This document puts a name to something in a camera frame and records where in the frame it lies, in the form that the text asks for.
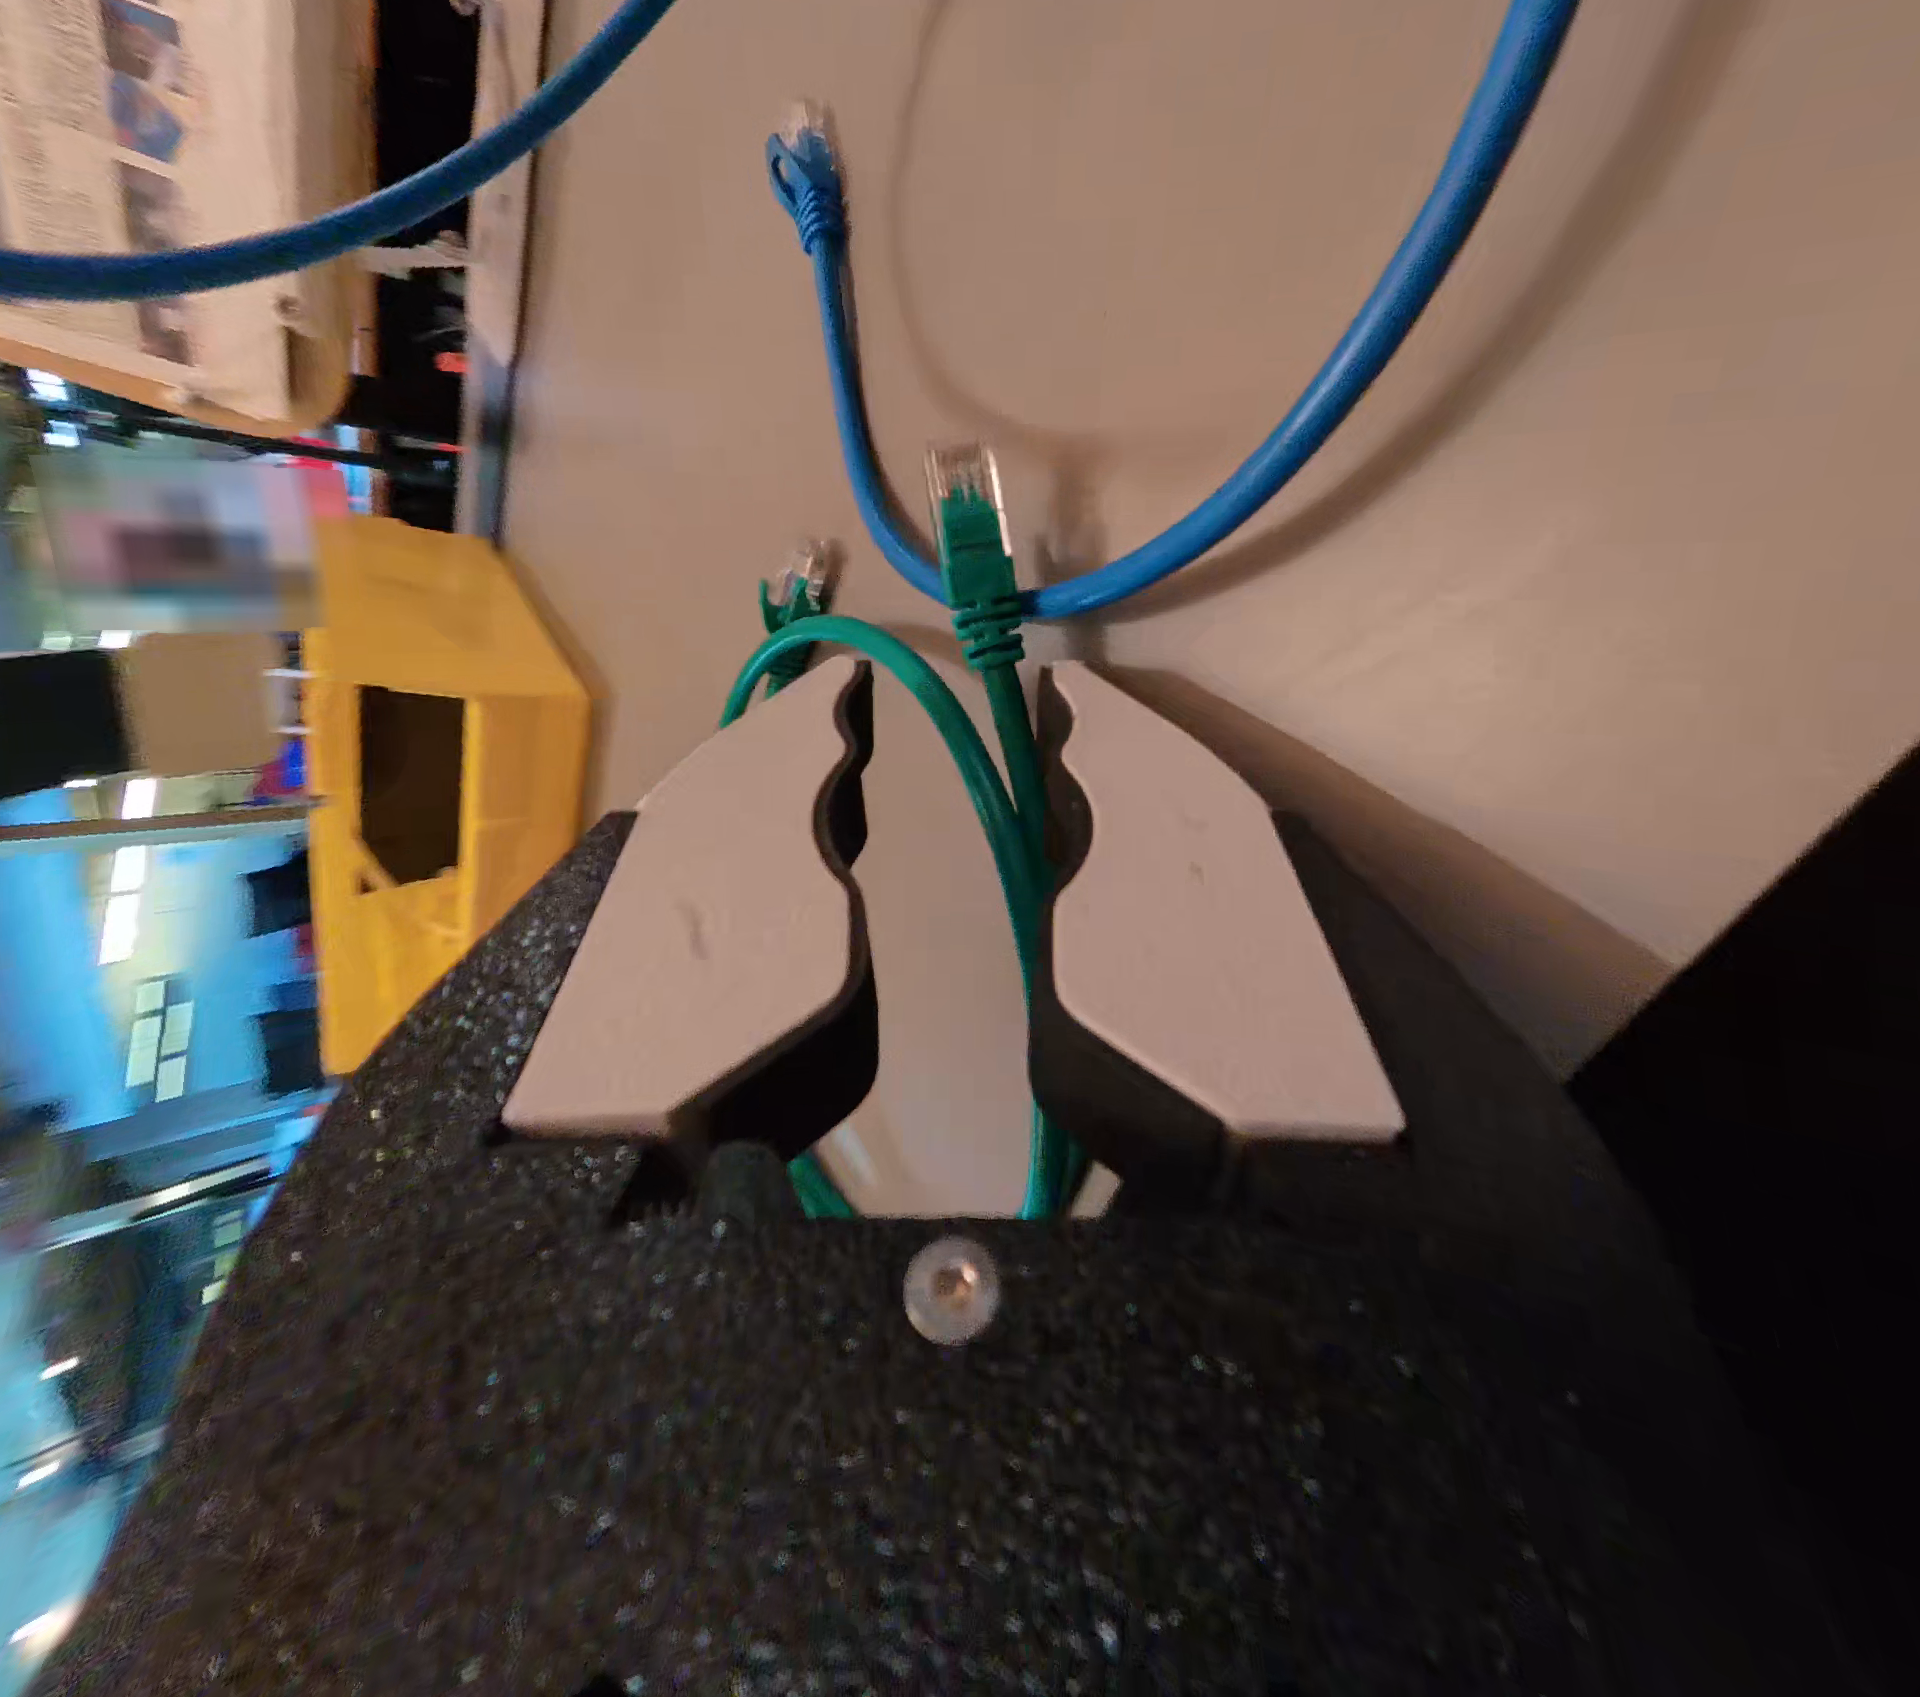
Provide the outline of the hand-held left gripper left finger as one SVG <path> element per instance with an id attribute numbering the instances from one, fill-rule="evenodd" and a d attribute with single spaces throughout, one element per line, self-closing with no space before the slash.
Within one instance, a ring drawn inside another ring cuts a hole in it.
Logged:
<path id="1" fill-rule="evenodd" d="M 832 656 L 637 800 L 501 1107 L 515 1138 L 816 1144 L 877 1077 L 872 666 Z"/>

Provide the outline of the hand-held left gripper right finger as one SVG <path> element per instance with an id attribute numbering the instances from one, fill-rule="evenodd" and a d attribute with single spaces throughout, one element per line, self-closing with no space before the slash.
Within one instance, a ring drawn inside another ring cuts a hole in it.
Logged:
<path id="1" fill-rule="evenodd" d="M 1266 800 L 1084 663 L 1040 709 L 1064 861 L 1037 1105 L 1087 1148 L 1394 1144 L 1405 1112 Z"/>

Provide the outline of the yellow plastic bin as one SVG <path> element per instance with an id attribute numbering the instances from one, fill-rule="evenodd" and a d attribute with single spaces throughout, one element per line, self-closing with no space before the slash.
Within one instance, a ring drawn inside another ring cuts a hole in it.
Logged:
<path id="1" fill-rule="evenodd" d="M 582 830 L 591 701 L 482 538 L 315 529 L 299 636 L 318 1053 L 359 1068 Z"/>

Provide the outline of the printed poster board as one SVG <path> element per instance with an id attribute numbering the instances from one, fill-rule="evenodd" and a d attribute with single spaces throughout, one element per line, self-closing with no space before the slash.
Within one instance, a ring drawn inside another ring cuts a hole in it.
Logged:
<path id="1" fill-rule="evenodd" d="M 2 0 L 4 245 L 158 255 L 371 187 L 371 0 Z"/>

